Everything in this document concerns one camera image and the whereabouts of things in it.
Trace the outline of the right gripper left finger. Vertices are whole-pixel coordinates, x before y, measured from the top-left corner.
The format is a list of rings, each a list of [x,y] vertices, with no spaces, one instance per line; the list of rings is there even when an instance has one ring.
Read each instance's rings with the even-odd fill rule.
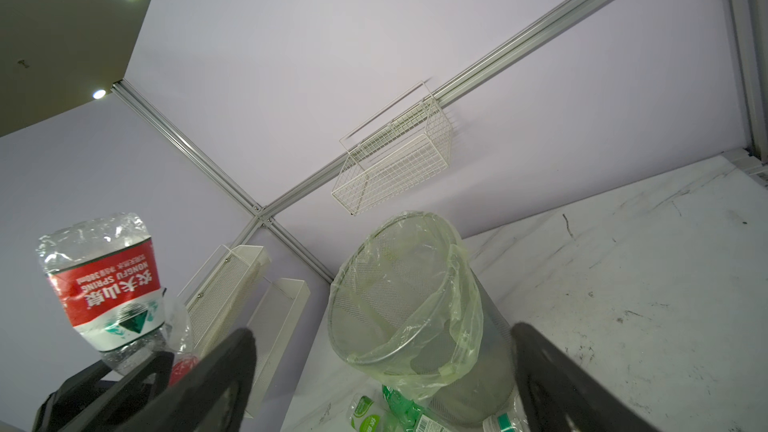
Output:
[[[238,431],[257,362],[252,331],[239,328],[121,431]]]

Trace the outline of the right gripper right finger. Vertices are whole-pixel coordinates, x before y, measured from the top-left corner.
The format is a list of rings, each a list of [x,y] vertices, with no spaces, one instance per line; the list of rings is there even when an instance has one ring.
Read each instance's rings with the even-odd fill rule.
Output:
[[[532,325],[511,328],[515,380],[531,431],[654,431]]]

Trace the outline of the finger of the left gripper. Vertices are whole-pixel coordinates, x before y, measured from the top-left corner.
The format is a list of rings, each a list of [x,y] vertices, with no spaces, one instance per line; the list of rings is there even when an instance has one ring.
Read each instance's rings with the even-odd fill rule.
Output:
[[[170,382],[174,356],[154,352],[118,381],[98,361],[67,379],[38,409],[34,431],[115,431],[136,416]]]

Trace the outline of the red cap water bottle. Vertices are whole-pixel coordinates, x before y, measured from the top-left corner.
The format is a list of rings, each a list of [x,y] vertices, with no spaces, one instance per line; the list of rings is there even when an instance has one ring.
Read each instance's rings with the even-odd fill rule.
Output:
[[[151,235],[116,213],[40,237],[36,254],[73,329],[125,376],[152,354],[172,354],[177,382],[198,362],[189,314],[162,285]]]

